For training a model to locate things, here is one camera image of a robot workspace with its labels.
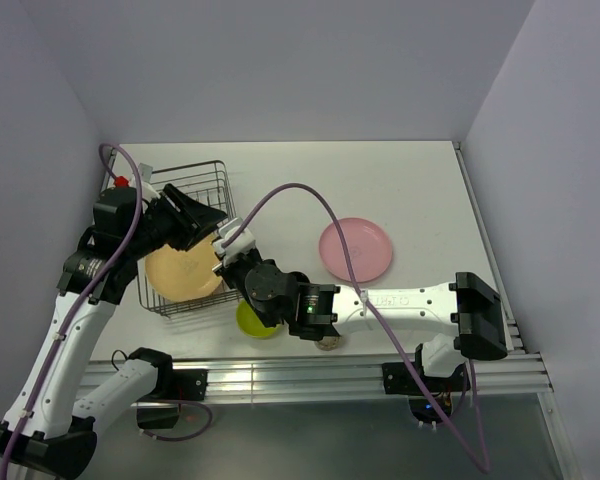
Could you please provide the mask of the yellow plastic plate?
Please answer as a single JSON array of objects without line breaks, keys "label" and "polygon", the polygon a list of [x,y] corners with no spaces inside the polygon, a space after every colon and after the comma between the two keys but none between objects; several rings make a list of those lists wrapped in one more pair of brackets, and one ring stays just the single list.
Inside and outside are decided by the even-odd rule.
[{"label": "yellow plastic plate", "polygon": [[154,290],[171,302],[197,300],[211,295],[222,283],[213,272],[218,263],[209,235],[187,251],[169,245],[145,259],[145,272]]}]

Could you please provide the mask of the pink plastic plate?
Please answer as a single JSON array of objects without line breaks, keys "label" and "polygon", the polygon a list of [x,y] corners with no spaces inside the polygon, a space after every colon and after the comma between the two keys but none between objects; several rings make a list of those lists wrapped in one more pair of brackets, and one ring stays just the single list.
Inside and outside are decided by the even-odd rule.
[{"label": "pink plastic plate", "polygon": [[[359,283],[376,280],[391,265],[393,248],[389,236],[377,224],[362,218],[341,218],[353,271]],[[334,224],[321,234],[318,251],[324,267],[333,276],[349,281],[350,275],[340,237]]]}]

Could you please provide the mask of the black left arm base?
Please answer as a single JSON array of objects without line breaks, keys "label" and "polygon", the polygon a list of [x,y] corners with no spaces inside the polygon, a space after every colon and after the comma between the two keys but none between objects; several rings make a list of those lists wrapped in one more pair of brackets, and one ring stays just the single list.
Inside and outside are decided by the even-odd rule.
[{"label": "black left arm base", "polygon": [[176,369],[169,373],[159,372],[157,383],[138,401],[186,400],[201,402],[206,395],[208,371],[206,369]]}]

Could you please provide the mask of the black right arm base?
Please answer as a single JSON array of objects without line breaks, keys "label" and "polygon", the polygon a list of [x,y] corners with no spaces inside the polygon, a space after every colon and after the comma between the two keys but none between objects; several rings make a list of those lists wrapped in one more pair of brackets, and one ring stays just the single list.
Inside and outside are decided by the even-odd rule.
[{"label": "black right arm base", "polygon": [[[423,395],[403,362],[383,363],[381,371],[385,394],[405,396]],[[462,393],[471,388],[471,380],[465,365],[458,366],[448,378],[422,376],[421,381],[433,396],[442,393]]]}]

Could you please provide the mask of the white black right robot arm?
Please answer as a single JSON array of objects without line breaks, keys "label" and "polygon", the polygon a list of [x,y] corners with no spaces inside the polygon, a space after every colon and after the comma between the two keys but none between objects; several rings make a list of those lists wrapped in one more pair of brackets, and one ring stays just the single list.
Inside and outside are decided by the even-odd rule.
[{"label": "white black right robot arm", "polygon": [[308,341],[384,330],[422,332],[413,365],[415,383],[437,388],[468,360],[497,361],[508,354],[501,297],[472,272],[419,289],[366,289],[316,284],[300,272],[281,271],[257,249],[221,253],[213,271],[236,289],[266,327],[284,324]]}]

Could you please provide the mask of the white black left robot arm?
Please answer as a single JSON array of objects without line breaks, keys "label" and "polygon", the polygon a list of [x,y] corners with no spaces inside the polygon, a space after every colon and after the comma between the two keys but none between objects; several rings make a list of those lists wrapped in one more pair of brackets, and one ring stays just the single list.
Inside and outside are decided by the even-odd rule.
[{"label": "white black left robot arm", "polygon": [[134,187],[100,193],[92,225],[64,262],[52,321],[34,366],[0,420],[2,478],[15,463],[76,479],[93,458],[99,435],[129,404],[171,394],[171,356],[140,348],[91,396],[76,398],[95,344],[138,274],[138,261],[165,245],[187,251],[226,217],[171,184],[149,202]]}]

